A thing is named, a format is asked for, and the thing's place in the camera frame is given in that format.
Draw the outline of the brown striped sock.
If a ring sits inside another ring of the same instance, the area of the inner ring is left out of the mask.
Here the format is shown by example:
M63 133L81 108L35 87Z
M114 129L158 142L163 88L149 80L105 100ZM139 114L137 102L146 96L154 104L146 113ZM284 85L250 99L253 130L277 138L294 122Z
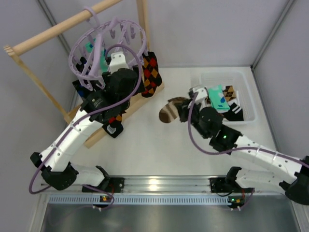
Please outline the brown striped sock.
M179 117L176 104L181 104L188 100L185 97L175 97L168 100L168 103L159 111L159 120L163 123L171 123Z

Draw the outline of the red orange argyle sock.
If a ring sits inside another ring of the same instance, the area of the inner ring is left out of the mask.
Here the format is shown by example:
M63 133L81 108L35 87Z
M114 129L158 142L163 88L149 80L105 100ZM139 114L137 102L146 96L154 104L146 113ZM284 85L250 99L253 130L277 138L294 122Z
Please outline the red orange argyle sock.
M152 97L157 87L162 84L162 78L159 73L158 61L154 52L148 51L148 55L143 54L144 65L144 87L145 90L141 93L144 98Z
M111 117L108 123L111 127L117 127L118 125L121 125L122 121L123 114L118 114L117 116Z

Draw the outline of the purple round clip hanger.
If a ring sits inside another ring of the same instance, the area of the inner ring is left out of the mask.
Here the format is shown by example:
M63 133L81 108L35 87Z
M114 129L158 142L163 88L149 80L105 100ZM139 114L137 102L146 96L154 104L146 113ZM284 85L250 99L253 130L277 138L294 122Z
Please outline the purple round clip hanger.
M74 64L84 56L87 63L83 74L91 65L87 78L95 89L95 82L100 82L100 87L105 86L101 75L109 72L109 62L106 62L106 59L112 53L123 52L129 69L138 63L142 64L142 55L148 54L147 38L144 37L146 35L144 29L134 21L115 16L111 21L101 23L90 7L84 9L92 13L95 24L73 45L69 53L69 67L75 75Z

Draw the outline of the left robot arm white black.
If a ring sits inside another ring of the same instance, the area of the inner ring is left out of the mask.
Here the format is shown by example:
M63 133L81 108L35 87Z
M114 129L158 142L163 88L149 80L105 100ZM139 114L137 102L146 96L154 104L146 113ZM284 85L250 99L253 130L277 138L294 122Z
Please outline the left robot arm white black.
M110 119L129 108L130 98L142 83L141 69L120 68L106 73L104 89L89 91L74 119L44 151L34 152L30 160L49 187L64 190L73 184L101 186L108 175L100 166L73 164L72 157L83 143Z

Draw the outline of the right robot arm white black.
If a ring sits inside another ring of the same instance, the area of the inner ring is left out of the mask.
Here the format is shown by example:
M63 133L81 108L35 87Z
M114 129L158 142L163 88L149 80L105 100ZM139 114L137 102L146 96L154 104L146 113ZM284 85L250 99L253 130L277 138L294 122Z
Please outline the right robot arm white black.
M181 122L188 123L193 145L202 153L218 156L228 154L265 169L231 167L227 183L243 189L258 189L284 194L302 205L309 204L309 158L297 158L266 148L243 133L223 124L223 117L213 108L201 108L193 99L176 104Z

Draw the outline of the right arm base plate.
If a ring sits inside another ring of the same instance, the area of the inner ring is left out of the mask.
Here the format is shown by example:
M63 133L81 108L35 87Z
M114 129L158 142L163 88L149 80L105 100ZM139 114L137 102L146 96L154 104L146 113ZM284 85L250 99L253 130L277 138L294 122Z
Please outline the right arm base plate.
M212 193L251 193L253 188L241 187L234 180L228 180L225 177L210 178L210 187Z

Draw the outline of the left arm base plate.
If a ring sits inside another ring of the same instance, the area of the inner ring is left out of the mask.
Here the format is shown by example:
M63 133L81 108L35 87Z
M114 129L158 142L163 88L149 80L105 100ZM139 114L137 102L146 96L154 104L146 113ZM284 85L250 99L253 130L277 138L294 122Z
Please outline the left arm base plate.
M108 193L121 193L125 186L125 179L122 177L105 178L98 186L90 186Z

